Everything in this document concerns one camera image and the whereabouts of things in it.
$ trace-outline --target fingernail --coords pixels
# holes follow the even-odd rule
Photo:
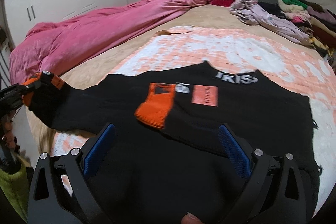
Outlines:
[[[193,214],[191,214],[191,213],[189,213],[189,212],[187,212],[187,214],[188,214],[188,216],[189,216],[191,219],[201,222],[201,221],[200,221],[196,216],[194,216]]]

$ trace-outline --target green cloth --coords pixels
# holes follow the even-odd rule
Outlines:
[[[291,5],[291,4],[295,4],[295,5],[299,5],[302,6],[303,8],[307,9],[308,5],[305,5],[303,2],[298,1],[298,0],[282,0],[285,4]]]
[[[22,161],[20,170],[13,175],[0,169],[0,187],[15,211],[27,222],[29,184]]]

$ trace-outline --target white floor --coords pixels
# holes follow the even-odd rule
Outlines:
[[[20,155],[35,168],[40,153],[38,152],[37,145],[33,139],[24,106],[21,107],[14,117],[12,125],[13,134],[16,136],[17,144],[20,146]]]

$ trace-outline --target pink and white blanket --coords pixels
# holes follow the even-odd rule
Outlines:
[[[125,41],[202,6],[207,0],[141,0],[59,23],[38,23],[10,56],[11,83],[47,70],[61,75]]]

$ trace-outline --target beige bed sheet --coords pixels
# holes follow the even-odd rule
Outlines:
[[[171,20],[159,27],[154,28],[138,37],[135,37],[126,43],[112,48],[105,53],[92,58],[83,64],[73,68],[65,73],[61,78],[69,83],[74,88],[85,89],[97,84],[102,80],[115,66],[117,66],[124,58],[143,46],[148,40],[158,31],[167,30],[174,26],[199,26],[204,28],[229,28],[243,29],[251,34],[267,37],[277,42],[280,42],[288,48],[296,48],[307,52],[316,59],[321,59],[319,54],[309,48],[294,44],[261,26],[249,26],[238,20],[234,15],[231,15],[229,9],[221,6],[205,5],[192,8],[184,15]],[[53,137],[56,130],[45,126],[32,112],[26,108],[29,126],[33,137],[38,145],[39,151],[50,153]],[[73,131],[72,133],[81,134],[85,137],[90,137],[92,134],[83,131]]]

